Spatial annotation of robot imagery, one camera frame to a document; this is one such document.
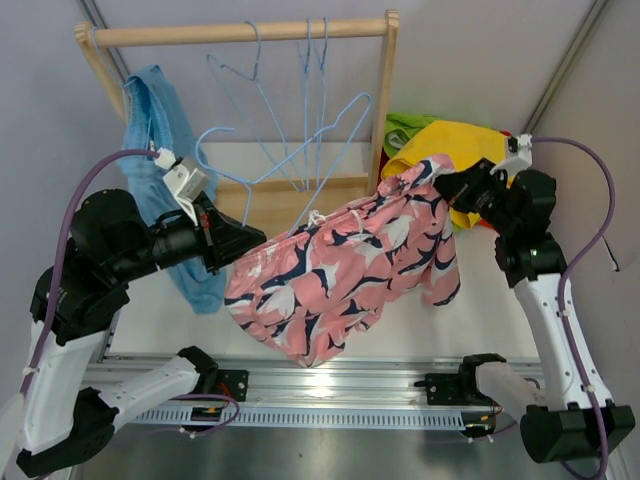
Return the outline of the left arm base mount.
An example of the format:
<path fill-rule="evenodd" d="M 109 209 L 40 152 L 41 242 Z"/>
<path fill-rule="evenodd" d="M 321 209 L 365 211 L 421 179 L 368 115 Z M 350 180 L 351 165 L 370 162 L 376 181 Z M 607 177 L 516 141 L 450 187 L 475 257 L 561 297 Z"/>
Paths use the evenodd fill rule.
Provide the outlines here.
<path fill-rule="evenodd" d="M 247 370 L 214 369 L 200 376 L 192 394 L 219 394 L 244 402 L 250 373 Z"/>

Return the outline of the green shorts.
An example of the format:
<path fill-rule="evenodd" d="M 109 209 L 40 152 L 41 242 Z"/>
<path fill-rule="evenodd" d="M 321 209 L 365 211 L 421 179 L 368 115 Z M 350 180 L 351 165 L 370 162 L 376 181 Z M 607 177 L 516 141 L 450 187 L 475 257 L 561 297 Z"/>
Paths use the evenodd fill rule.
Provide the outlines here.
<path fill-rule="evenodd" d="M 396 155 L 416 134 L 437 121 L 430 115 L 388 113 L 384 127 L 383 150 L 391 158 Z"/>

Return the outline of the blue hanger of pink shorts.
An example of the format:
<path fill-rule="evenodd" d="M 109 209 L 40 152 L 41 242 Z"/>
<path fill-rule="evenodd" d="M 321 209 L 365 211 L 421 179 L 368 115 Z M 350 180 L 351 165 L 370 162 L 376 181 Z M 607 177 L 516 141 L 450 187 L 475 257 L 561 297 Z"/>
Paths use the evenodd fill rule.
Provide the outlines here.
<path fill-rule="evenodd" d="M 274 237 L 302 224 L 313 209 L 328 213 L 367 193 L 373 146 L 356 136 L 371 107 L 371 96 L 359 93 L 333 120 L 281 151 L 273 142 L 213 142 L 232 129 L 211 127 L 197 138 L 193 157 L 218 180 L 216 207 Z"/>

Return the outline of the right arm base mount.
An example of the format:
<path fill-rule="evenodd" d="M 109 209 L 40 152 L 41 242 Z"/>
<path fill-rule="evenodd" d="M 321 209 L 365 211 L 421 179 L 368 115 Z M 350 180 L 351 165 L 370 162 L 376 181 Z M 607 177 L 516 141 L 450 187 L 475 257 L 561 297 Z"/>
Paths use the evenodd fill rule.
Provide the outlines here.
<path fill-rule="evenodd" d="M 457 373 L 430 373 L 413 383 L 424 391 L 427 403 L 432 406 L 483 406 L 493 405 L 493 401 L 480 393 L 476 387 L 463 382 Z"/>

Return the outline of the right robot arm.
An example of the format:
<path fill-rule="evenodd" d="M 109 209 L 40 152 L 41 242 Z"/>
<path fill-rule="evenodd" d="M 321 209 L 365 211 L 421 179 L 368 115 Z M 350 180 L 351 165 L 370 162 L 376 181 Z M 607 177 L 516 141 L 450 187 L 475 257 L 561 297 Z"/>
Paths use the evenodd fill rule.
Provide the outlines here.
<path fill-rule="evenodd" d="M 541 362 L 536 388 L 497 354 L 463 359 L 456 380 L 468 403 L 495 401 L 519 426 L 525 450 L 537 463 L 599 459 L 634 429 L 628 406 L 618 405 L 588 352 L 571 299 L 569 268 L 549 232 L 556 182 L 526 169 L 511 181 L 482 159 L 434 182 L 454 209 L 477 213 L 498 234 L 495 259 L 525 313 Z"/>

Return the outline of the pink patterned shorts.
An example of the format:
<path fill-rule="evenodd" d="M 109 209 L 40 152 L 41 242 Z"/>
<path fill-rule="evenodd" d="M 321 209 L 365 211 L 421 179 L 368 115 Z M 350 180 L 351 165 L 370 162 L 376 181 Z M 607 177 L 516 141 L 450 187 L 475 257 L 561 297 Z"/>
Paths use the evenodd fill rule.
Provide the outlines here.
<path fill-rule="evenodd" d="M 449 304 L 460 274 L 449 207 L 434 187 L 453 170 L 443 154 L 384 180 L 376 192 L 323 216 L 311 212 L 236 261 L 224 305 L 239 327 L 291 361 L 314 367 L 377 323 L 416 287 Z"/>

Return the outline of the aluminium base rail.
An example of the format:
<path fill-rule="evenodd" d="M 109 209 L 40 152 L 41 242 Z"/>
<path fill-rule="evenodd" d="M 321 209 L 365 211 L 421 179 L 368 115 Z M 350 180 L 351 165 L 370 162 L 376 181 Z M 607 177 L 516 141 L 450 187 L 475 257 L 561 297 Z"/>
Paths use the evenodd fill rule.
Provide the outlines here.
<path fill-rule="evenodd" d="M 89 364 L 82 387 L 111 387 L 165 364 L 169 355 L 107 355 Z M 211 354 L 221 369 L 249 372 L 243 407 L 408 409 L 426 406 L 413 386 L 428 373 L 454 373 L 462 357 L 336 357 L 304 368 L 286 358 Z M 508 360 L 516 373 L 544 385 L 539 360 Z"/>

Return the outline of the blue hanger of yellow shorts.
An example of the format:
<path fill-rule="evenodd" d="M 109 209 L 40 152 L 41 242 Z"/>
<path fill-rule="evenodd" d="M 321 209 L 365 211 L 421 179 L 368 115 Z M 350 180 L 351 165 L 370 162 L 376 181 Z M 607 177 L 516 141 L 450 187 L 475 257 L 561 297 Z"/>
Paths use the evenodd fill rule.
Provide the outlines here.
<path fill-rule="evenodd" d="M 310 189 L 310 162 L 308 153 L 309 140 L 309 81 L 310 81 L 310 62 L 311 62 L 311 43 L 312 43 L 312 21 L 306 19 L 306 49 L 303 50 L 299 43 L 296 44 L 298 57 L 302 73 L 302 105 L 303 105 L 303 161 L 304 161 L 304 179 L 303 186 L 306 191 Z"/>

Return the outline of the yellow shorts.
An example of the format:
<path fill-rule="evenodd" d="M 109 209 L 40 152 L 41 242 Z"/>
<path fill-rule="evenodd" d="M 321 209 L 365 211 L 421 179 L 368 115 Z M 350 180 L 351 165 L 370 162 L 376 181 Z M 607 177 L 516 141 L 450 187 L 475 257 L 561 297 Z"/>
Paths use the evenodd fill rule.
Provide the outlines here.
<path fill-rule="evenodd" d="M 506 137 L 484 127 L 436 120 L 412 136 L 397 153 L 389 154 L 382 176 L 401 173 L 436 154 L 448 155 L 456 171 L 473 166 L 481 158 L 498 163 L 506 158 Z"/>

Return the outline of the wooden clothes rack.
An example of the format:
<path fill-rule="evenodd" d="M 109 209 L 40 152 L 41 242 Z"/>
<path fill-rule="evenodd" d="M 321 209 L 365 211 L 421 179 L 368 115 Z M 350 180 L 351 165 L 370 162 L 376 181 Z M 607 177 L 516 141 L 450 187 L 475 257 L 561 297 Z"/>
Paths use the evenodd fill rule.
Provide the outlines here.
<path fill-rule="evenodd" d="M 369 170 L 367 173 L 338 175 L 337 163 L 333 163 L 320 186 L 315 187 L 309 197 L 310 206 L 333 207 L 338 201 L 353 200 L 358 196 L 372 194 L 378 184 L 383 133 L 386 114 L 390 106 L 391 80 L 394 69 L 399 12 L 388 9 L 382 18 L 328 20 L 329 39 L 370 38 L 382 39 L 379 88 L 376 97 L 370 101 L 368 110 L 374 112 L 370 141 Z M 306 39 L 306 23 L 267 22 L 256 24 L 262 41 L 293 41 Z M 79 22 L 74 27 L 74 36 L 94 75 L 101 83 L 107 96 L 113 93 L 113 85 L 91 44 L 91 23 Z M 324 36 L 323 21 L 312 20 L 312 40 Z M 99 29 L 98 44 L 109 50 L 117 47 L 180 46 L 217 43 L 255 42 L 255 34 L 245 23 L 193 26 L 162 26 L 144 28 Z M 109 98 L 114 110 L 118 98 Z"/>

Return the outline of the blue hanger of green shorts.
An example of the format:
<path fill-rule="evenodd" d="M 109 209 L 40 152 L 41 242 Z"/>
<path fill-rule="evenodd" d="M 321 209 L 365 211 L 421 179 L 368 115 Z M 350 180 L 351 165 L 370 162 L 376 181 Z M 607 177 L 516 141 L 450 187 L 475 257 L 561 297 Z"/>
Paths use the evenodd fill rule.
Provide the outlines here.
<path fill-rule="evenodd" d="M 315 137 L 315 179 L 316 187 L 320 186 L 320 170 L 321 170 L 321 148 L 323 141 L 323 134 L 320 130 L 324 127 L 324 119 L 326 114 L 327 104 L 327 83 L 326 83 L 326 57 L 328 51 L 328 18 L 323 19 L 324 36 L 322 50 L 318 50 L 314 47 L 314 53 L 317 60 L 317 72 L 318 79 L 316 81 L 316 137 Z"/>

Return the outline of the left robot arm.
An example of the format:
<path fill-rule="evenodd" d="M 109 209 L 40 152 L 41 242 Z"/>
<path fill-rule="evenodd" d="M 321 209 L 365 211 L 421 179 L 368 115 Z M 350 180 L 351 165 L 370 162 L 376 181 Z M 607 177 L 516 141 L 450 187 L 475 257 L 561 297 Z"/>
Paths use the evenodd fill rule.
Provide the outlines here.
<path fill-rule="evenodd" d="M 132 281 L 187 260 L 216 273 L 266 239 L 220 212 L 205 194 L 194 208 L 194 217 L 174 210 L 147 224 L 129 192 L 108 189 L 72 215 L 62 266 L 43 273 L 30 307 L 32 347 L 40 359 L 17 443 L 17 465 L 26 476 L 91 459 L 125 424 L 168 400 L 218 393 L 217 363 L 195 346 L 117 387 L 82 384 L 94 350 L 128 303 Z"/>

